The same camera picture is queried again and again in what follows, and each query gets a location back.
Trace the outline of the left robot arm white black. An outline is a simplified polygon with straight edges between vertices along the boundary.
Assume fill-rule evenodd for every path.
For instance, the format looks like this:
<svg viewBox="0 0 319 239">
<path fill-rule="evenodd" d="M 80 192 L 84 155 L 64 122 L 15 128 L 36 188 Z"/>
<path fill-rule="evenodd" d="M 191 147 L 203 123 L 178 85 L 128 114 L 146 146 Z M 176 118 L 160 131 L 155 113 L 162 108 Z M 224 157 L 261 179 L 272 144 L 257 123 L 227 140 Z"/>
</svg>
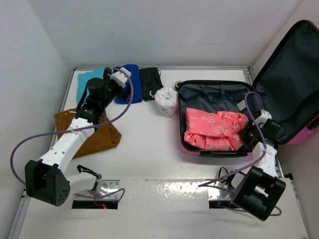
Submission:
<svg viewBox="0 0 319 239">
<path fill-rule="evenodd" d="M 106 126 L 106 107 L 124 93 L 127 84 L 133 88 L 131 72 L 126 68 L 105 68 L 102 78 L 90 79 L 75 110 L 75 117 L 61 137 L 37 161 L 30 160 L 25 168 L 25 189 L 29 197 L 61 206 L 70 195 L 97 200 L 102 176 L 82 165 L 78 173 L 66 176 L 66 169 L 75 154 L 98 128 Z"/>
</svg>

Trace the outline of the pink suitcase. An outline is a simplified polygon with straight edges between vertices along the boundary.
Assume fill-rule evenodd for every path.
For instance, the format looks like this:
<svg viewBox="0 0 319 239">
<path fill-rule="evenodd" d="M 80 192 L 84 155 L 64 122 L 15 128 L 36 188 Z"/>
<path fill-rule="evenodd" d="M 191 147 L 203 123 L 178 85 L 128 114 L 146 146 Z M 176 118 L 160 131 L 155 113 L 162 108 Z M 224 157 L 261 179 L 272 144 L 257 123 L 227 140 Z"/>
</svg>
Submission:
<svg viewBox="0 0 319 239">
<path fill-rule="evenodd" d="M 281 129 L 273 144 L 297 144 L 319 127 L 319 28 L 300 20 L 286 33 L 252 84 L 188 80 L 179 86 L 180 135 L 186 109 L 218 110 L 256 118 L 267 110 Z"/>
</svg>

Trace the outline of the black leather pouch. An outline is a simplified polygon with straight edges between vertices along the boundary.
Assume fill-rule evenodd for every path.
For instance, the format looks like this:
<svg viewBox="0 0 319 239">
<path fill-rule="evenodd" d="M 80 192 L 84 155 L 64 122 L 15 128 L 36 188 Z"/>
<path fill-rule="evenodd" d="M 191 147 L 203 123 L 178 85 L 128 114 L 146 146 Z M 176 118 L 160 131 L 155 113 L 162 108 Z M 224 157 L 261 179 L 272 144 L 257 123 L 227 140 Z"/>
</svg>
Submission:
<svg viewBox="0 0 319 239">
<path fill-rule="evenodd" d="M 155 93 L 163 88 L 160 79 L 160 70 L 156 67 L 142 68 L 139 70 L 142 95 L 144 101 L 153 100 Z"/>
</svg>

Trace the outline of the royal blue garment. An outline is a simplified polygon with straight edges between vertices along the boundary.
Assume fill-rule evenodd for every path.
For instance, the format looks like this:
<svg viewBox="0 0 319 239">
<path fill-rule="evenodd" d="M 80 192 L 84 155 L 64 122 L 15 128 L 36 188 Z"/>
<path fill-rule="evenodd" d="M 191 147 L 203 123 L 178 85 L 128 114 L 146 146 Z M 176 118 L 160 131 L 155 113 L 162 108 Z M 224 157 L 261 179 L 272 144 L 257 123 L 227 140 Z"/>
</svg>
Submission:
<svg viewBox="0 0 319 239">
<path fill-rule="evenodd" d="M 132 103 L 136 104 L 136 103 L 140 103 L 143 100 L 143 94 L 142 94 L 142 85 L 141 85 L 141 78 L 140 78 L 140 73 L 139 73 L 139 67 L 138 65 L 135 64 L 126 64 L 124 66 L 125 69 L 127 69 L 132 75 L 131 75 L 131 81 L 133 83 L 133 89 L 134 89 L 134 96 L 133 96 L 133 100 Z M 129 102 L 130 99 L 130 83 L 127 82 L 126 83 L 126 87 L 125 87 L 125 93 L 127 92 L 127 99 L 125 100 L 125 97 L 116 97 L 115 98 L 115 103 L 117 104 L 121 104 L 121 105 L 126 105 Z"/>
</svg>

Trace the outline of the brown garment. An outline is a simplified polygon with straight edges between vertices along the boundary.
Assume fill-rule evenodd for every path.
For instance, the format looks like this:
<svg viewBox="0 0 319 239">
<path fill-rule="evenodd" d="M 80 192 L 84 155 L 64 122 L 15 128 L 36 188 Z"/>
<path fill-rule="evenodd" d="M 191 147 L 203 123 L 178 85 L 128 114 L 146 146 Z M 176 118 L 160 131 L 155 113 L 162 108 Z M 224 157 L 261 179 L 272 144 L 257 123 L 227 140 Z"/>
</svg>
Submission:
<svg viewBox="0 0 319 239">
<path fill-rule="evenodd" d="M 75 117 L 75 110 L 75 108 L 68 109 L 54 115 L 57 131 L 68 129 Z M 102 126 L 84 142 L 73 158 L 115 148 L 120 143 L 121 137 L 122 135 L 112 124 Z"/>
</svg>

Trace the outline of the light blue shirt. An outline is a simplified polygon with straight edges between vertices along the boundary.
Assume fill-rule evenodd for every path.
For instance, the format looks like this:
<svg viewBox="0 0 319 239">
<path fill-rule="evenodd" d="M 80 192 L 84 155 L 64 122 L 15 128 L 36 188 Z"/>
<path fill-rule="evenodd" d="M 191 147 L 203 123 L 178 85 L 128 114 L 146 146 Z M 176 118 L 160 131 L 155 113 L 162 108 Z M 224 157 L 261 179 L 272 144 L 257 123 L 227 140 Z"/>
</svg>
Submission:
<svg viewBox="0 0 319 239">
<path fill-rule="evenodd" d="M 94 71 L 88 71 L 86 73 L 80 73 L 78 75 L 78 88 L 76 94 L 76 102 L 79 103 L 82 95 L 85 91 L 87 82 L 92 78 L 103 78 L 105 67 L 101 67 Z"/>
</svg>

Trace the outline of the white drawstring bag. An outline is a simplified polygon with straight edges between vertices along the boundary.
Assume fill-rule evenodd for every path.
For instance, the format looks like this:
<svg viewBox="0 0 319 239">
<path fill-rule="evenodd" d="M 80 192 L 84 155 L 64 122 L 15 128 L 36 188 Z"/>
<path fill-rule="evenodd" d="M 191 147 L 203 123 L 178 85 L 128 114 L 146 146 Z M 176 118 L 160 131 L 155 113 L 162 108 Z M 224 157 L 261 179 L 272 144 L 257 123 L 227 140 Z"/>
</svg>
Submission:
<svg viewBox="0 0 319 239">
<path fill-rule="evenodd" d="M 155 108 L 166 118 L 171 118 L 178 109 L 178 93 L 173 88 L 163 87 L 150 96 L 155 102 Z"/>
</svg>

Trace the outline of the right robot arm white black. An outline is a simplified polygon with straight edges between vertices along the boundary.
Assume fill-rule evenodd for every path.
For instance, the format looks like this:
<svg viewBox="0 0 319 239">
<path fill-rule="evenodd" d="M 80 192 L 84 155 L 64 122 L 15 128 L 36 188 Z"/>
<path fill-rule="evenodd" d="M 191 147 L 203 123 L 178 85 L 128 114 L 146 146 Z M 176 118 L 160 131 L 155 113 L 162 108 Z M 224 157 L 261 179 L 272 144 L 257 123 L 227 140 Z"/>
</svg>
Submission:
<svg viewBox="0 0 319 239">
<path fill-rule="evenodd" d="M 233 205 L 265 221 L 271 215 L 286 188 L 285 182 L 277 177 L 275 167 L 277 150 L 272 145 L 281 125 L 272 119 L 258 118 L 256 122 L 267 142 L 267 148 L 264 148 L 262 138 L 257 137 L 253 131 L 250 132 L 250 138 L 255 144 L 253 156 L 261 160 L 247 173 L 239 172 L 244 178 L 236 188 L 231 185 L 234 175 L 217 182 L 216 186 L 229 194 Z"/>
</svg>

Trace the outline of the pink patterned garment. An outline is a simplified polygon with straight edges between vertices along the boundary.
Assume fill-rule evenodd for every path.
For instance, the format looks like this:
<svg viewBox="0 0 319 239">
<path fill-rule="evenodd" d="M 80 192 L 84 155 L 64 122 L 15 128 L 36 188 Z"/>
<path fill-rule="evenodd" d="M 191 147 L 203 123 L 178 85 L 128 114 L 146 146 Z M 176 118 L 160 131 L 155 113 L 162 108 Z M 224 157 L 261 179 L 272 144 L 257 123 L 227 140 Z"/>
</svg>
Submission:
<svg viewBox="0 0 319 239">
<path fill-rule="evenodd" d="M 201 150 L 237 151 L 244 142 L 239 136 L 249 123 L 242 113 L 208 113 L 194 108 L 185 111 L 184 141 Z"/>
</svg>

